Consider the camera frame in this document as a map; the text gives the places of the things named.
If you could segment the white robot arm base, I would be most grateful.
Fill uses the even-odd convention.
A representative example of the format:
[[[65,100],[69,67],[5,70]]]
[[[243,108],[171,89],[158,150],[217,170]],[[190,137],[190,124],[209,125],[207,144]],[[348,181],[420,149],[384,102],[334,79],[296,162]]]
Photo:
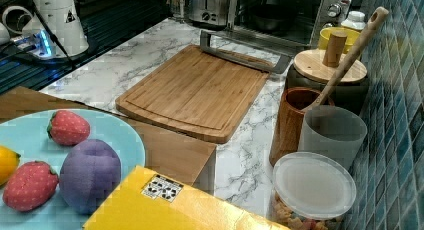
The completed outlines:
[[[33,0],[40,17],[24,26],[23,34],[34,36],[38,47],[32,54],[40,59],[76,56],[89,48],[74,0]]]

